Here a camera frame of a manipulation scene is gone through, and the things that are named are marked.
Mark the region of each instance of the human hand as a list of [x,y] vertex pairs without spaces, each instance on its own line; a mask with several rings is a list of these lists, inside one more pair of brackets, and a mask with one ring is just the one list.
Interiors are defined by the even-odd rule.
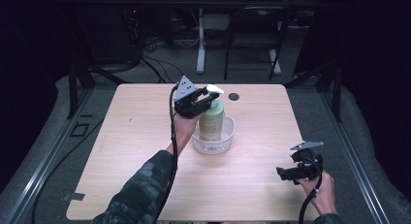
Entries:
[[[179,155],[187,143],[190,141],[191,136],[196,130],[197,121],[203,114],[199,114],[191,119],[185,118],[180,114],[174,115],[174,129],[175,138],[177,141],[177,154]],[[173,154],[173,144],[170,144],[167,151]]]
[[[305,191],[309,194],[317,184],[318,177],[308,180],[306,178],[297,179]],[[334,183],[333,178],[325,170],[322,172],[321,186],[316,196],[311,200],[312,205],[317,209],[320,215],[326,213],[338,213],[335,207]]]

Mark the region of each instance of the gray carpet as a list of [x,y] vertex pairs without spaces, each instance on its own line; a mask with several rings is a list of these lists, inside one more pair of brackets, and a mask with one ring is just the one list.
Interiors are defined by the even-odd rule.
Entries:
[[[279,59],[282,75],[274,77],[273,80],[268,80],[269,70],[233,70],[229,72],[229,79],[223,80],[224,49],[222,42],[218,41],[217,38],[207,41],[205,73],[202,75],[196,73],[197,46],[184,48],[179,44],[175,44],[173,47],[159,45],[155,51],[147,52],[145,55],[174,64],[194,83],[285,83],[292,78],[304,34],[299,31],[289,31],[287,36],[284,50]],[[192,45],[192,43],[185,42],[187,46]],[[181,73],[176,67],[162,63],[163,70],[158,62],[149,58],[146,60],[158,69],[166,81],[169,81],[167,78],[170,78],[170,81],[176,82],[181,78]],[[111,65],[105,68],[110,70],[115,66]],[[158,81],[158,78],[146,65],[116,75],[134,83],[155,83]],[[70,124],[71,128],[67,136],[63,138],[62,151],[55,162],[61,160],[74,147],[77,147],[82,136],[76,137],[76,135],[82,135],[84,128],[87,128],[86,134],[91,134],[64,160],[47,181],[36,206],[35,223],[82,223],[67,220],[65,212],[69,202],[65,200],[67,195],[72,194],[76,189],[88,154],[98,134],[99,126],[97,124],[104,118],[115,91],[115,85],[109,80],[99,75],[94,75],[94,78],[98,85],[91,93],[79,88],[80,93],[83,94],[82,97],[86,97],[86,99],[84,98],[85,102],[83,102],[77,119],[72,121],[66,120],[69,113],[68,79],[64,78],[56,84],[59,88],[59,97],[53,113],[16,175],[0,195],[0,208],[2,210],[0,223],[6,223],[8,217],[13,215],[14,207],[18,204],[18,199],[21,198],[31,176],[36,172],[48,151],[54,147],[64,127]],[[316,79],[310,79],[302,87],[288,89],[301,134],[307,141],[323,141],[325,143],[324,146],[316,148],[315,151],[323,155],[325,168],[335,179],[337,209],[347,223],[376,223],[364,198],[362,188],[347,161],[343,141],[333,125],[332,117],[327,113],[329,107],[322,100],[321,94],[318,94],[312,87],[315,81]],[[384,171],[373,157],[372,140],[369,137],[366,124],[356,106],[355,99],[345,89],[342,91],[341,117],[342,125],[373,188],[375,188],[378,201],[381,202],[383,210],[387,213],[389,222],[411,223],[409,216],[403,213],[404,209],[398,206],[398,203],[402,201],[401,194],[388,182]],[[29,209],[27,213],[23,214],[22,223],[31,223],[31,218],[31,210]]]

